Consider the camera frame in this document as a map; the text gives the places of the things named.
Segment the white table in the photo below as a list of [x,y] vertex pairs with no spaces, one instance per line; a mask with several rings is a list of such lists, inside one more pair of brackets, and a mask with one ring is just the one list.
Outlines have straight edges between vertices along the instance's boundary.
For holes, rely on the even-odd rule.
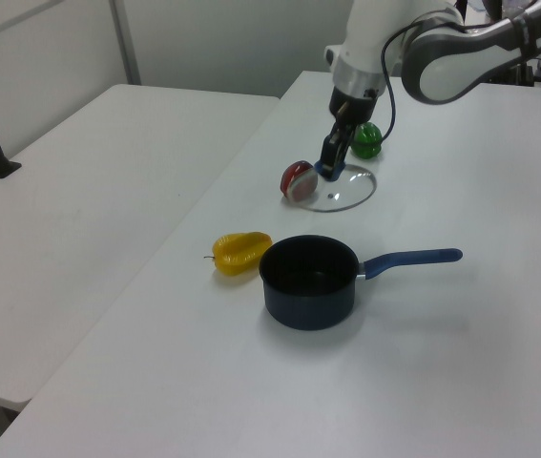
[[115,86],[0,180],[0,406],[21,409],[278,100]]
[[[407,98],[377,193],[343,214],[281,202],[315,160],[330,76],[304,73],[0,439],[0,458],[541,456],[541,90]],[[375,119],[384,129],[384,97]],[[265,311],[260,279],[203,258],[221,234],[324,234],[361,258],[456,246],[456,264],[357,285],[341,324]]]

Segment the toy fruit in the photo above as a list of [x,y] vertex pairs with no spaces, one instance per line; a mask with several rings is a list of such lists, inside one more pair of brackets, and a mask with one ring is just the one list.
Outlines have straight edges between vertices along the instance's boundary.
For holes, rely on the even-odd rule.
[[212,258],[219,272],[232,277],[257,267],[270,246],[272,240],[263,232],[228,234],[213,244]]
[[310,162],[299,160],[283,172],[281,191],[286,198],[299,202],[317,189],[319,176]]
[[357,128],[350,149],[359,159],[371,159],[381,152],[382,143],[381,130],[371,122],[366,122]]

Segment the green fruit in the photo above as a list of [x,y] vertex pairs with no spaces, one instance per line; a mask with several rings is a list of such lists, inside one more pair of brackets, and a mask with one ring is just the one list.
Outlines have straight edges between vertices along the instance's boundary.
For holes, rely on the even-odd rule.
[[350,149],[359,159],[371,159],[381,152],[382,143],[381,130],[371,122],[366,122],[357,128]]

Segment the blue handle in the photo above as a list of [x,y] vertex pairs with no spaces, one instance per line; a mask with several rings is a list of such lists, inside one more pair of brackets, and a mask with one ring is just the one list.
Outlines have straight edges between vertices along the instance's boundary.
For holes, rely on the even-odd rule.
[[389,253],[373,260],[364,262],[365,279],[373,279],[386,269],[398,265],[437,264],[440,262],[456,262],[463,257],[463,252],[456,248],[444,250],[405,251],[403,253]]

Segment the blue saucepan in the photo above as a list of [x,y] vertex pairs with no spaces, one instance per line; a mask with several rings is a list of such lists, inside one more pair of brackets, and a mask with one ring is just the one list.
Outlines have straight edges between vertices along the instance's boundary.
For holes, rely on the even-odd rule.
[[266,308],[289,327],[325,329],[341,322],[355,302],[355,280],[372,279],[398,265],[455,262],[461,250],[390,253],[359,263],[344,243],[322,236],[285,239],[260,261]]

